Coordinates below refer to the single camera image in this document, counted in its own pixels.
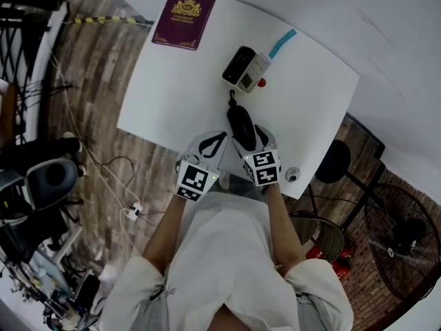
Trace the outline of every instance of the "gold emblem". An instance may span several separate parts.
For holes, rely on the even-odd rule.
[[[199,12],[201,11],[201,5],[196,3],[195,0],[181,0],[175,3],[172,8],[172,13],[183,14],[184,16],[199,17]]]

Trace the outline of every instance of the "power plug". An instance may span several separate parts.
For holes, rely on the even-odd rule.
[[[135,221],[138,218],[138,214],[140,214],[142,211],[143,206],[139,202],[136,202],[132,206],[132,209],[128,212],[127,217],[128,219]]]

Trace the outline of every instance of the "blue strap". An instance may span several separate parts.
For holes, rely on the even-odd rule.
[[[269,58],[273,59],[280,48],[285,44],[287,41],[289,41],[292,37],[294,37],[297,34],[295,30],[289,30],[287,34],[285,34],[282,38],[278,40],[278,42],[274,45],[271,52],[269,53]]]

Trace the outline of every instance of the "black and yellow striped tape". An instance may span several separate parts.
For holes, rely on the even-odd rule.
[[[100,17],[86,17],[84,19],[74,19],[74,23],[91,23],[91,22],[99,22],[101,24],[109,23],[109,22],[123,22],[129,23],[132,25],[152,25],[153,21],[146,20],[136,20],[133,17],[120,17],[120,16],[100,16]]]

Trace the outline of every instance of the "sleeve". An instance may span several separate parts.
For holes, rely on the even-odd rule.
[[[164,277],[148,260],[132,257],[105,302],[100,330],[130,330],[140,303],[163,284]]]
[[[319,259],[302,261],[286,274],[285,280],[292,285],[296,294],[306,294],[325,330],[352,329],[351,305],[329,262]]]

